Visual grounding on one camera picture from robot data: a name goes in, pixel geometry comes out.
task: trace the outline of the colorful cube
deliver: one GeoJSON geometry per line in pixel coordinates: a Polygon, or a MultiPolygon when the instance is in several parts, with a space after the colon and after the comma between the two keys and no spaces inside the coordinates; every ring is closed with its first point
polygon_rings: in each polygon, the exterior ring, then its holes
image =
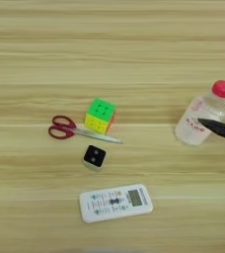
{"type": "Polygon", "coordinates": [[[106,134],[111,127],[116,106],[96,98],[86,113],[85,126],[93,131],[106,134]]]}

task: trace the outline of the bottle cap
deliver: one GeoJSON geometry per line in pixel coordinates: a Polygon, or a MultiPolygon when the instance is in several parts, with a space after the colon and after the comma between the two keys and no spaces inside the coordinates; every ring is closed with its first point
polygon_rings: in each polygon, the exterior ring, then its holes
{"type": "Polygon", "coordinates": [[[218,80],[212,86],[212,93],[220,98],[225,98],[225,80],[218,80]]]}

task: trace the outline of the scissors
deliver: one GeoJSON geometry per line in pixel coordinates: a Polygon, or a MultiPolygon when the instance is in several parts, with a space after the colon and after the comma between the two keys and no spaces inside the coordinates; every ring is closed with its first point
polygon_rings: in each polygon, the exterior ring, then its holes
{"type": "Polygon", "coordinates": [[[66,138],[70,138],[74,136],[75,134],[80,134],[83,136],[96,138],[96,139],[100,139],[100,140],[104,140],[108,142],[115,142],[115,143],[120,143],[120,144],[123,143],[121,140],[110,137],[110,136],[95,133],[89,130],[78,129],[76,124],[70,118],[63,115],[57,115],[53,117],[52,126],[49,127],[48,133],[50,136],[57,139],[66,139],[66,138]]]}

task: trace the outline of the wooden table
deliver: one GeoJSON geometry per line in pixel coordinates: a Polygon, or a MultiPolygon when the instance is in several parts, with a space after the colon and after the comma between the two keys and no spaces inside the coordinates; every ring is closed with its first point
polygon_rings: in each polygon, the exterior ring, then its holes
{"type": "Polygon", "coordinates": [[[0,253],[225,253],[225,139],[173,129],[225,79],[225,0],[0,0],[0,253]],[[125,145],[48,136],[81,124],[94,97],[117,104],[125,145]],[[101,173],[81,163],[108,152],[101,173]],[[86,224],[89,190],[142,183],[156,210],[86,224]]]}

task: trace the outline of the scissor blade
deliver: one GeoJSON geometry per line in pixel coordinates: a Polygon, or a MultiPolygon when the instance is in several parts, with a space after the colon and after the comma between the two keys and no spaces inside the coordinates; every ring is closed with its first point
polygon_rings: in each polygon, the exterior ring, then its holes
{"type": "Polygon", "coordinates": [[[96,139],[100,139],[100,140],[104,140],[104,141],[108,141],[108,142],[114,142],[114,143],[119,143],[119,144],[123,144],[123,142],[120,139],[117,138],[113,138],[110,136],[106,136],[103,134],[99,134],[99,133],[95,133],[89,130],[82,130],[82,129],[73,129],[73,131],[76,134],[80,134],[80,135],[84,135],[90,138],[96,138],[96,139]]]}

